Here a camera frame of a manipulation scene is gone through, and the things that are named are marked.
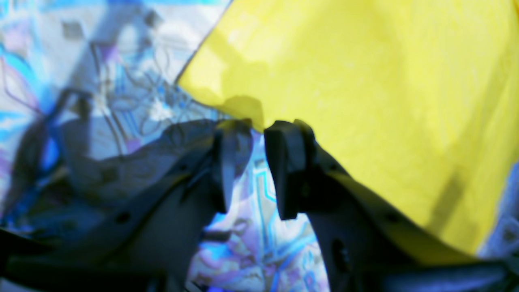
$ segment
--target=screw hole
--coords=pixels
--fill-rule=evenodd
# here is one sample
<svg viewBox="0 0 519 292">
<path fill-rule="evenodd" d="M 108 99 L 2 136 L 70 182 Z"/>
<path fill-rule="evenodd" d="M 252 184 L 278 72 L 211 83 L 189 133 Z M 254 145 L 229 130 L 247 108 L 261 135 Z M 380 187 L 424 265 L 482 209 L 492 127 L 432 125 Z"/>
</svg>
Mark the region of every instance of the screw hole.
<svg viewBox="0 0 519 292">
<path fill-rule="evenodd" d="M 130 213 L 128 212 L 123 212 L 121 214 L 119 214 L 119 216 L 117 216 L 117 218 L 115 218 L 115 221 L 119 224 L 124 224 L 128 221 L 130 221 Z"/>
<path fill-rule="evenodd" d="M 398 223 L 400 221 L 400 218 L 396 213 L 387 213 L 386 220 L 388 220 L 391 223 Z"/>
<path fill-rule="evenodd" d="M 332 254 L 335 266 L 340 272 L 351 272 L 351 258 L 348 250 L 341 240 L 334 240 L 332 243 Z"/>
</svg>

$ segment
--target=colorful patterned surface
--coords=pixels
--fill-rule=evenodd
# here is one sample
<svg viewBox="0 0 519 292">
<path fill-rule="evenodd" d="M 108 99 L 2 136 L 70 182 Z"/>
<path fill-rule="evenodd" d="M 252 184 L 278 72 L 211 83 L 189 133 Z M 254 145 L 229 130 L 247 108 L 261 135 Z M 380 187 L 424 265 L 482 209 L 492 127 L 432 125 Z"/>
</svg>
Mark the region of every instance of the colorful patterned surface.
<svg viewBox="0 0 519 292">
<path fill-rule="evenodd" d="M 173 125 L 226 118 L 194 102 L 175 80 L 227 3 L 0 0 L 3 227 L 57 244 L 81 236 L 185 150 L 187 138 Z M 51 140 L 41 145 L 50 175 L 7 197 L 20 139 L 56 107 L 65 88 L 72 89 L 69 101 Z M 232 236 L 201 244 L 189 271 L 197 282 L 239 291 L 328 289 L 308 219 L 279 220 L 261 135 L 255 134 L 229 214 L 209 230 Z"/>
</svg>

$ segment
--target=yellow fabric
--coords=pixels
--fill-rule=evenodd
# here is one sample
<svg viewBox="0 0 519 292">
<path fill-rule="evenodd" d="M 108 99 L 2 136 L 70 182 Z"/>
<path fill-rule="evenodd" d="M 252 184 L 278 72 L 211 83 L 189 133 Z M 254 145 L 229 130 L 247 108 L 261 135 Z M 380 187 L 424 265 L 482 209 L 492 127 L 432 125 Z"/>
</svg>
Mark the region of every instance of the yellow fabric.
<svg viewBox="0 0 519 292">
<path fill-rule="evenodd" d="M 512 0 L 235 0 L 181 76 L 261 130 L 310 124 L 352 175 L 474 253 L 518 158 Z"/>
</svg>

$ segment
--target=patterned fabric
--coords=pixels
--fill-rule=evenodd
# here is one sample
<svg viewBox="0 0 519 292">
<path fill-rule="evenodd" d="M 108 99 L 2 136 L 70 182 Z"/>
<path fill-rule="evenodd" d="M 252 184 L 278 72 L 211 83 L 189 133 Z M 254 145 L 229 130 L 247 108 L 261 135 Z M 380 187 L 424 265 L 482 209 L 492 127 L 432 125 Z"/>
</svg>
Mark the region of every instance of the patterned fabric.
<svg viewBox="0 0 519 292">
<path fill-rule="evenodd" d="M 203 129 L 204 121 L 227 118 L 175 85 L 227 4 L 0 0 L 2 226 L 48 243 L 79 237 L 187 148 L 190 137 L 176 125 Z M 43 120 L 50 114 L 53 120 Z M 49 135 L 36 131 L 23 148 L 24 134 L 38 123 Z M 17 151 L 25 148 L 43 150 L 41 158 L 22 155 L 36 157 L 34 177 L 19 171 Z M 229 214 L 208 227 L 230 240 L 202 242 L 189 277 L 212 289 L 328 290 L 308 219 L 279 219 L 261 135 L 244 163 Z"/>
</svg>

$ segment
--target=black bracket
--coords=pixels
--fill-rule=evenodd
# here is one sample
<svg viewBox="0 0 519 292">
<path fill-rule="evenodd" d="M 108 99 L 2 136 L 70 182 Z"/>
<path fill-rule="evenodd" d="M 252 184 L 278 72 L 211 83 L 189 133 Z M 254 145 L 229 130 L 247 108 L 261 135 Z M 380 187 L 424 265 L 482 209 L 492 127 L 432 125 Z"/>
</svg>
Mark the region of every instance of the black bracket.
<svg viewBox="0 0 519 292">
<path fill-rule="evenodd" d="M 36 256 L 11 254 L 3 276 L 48 292 L 183 291 L 203 228 L 230 207 L 237 155 L 251 153 L 248 124 L 220 122 L 213 136 L 84 238 Z"/>
<path fill-rule="evenodd" d="M 265 145 L 279 215 L 307 214 L 332 292 L 472 291 L 508 276 L 502 262 L 452 249 L 351 178 L 304 122 L 275 122 Z"/>
</svg>

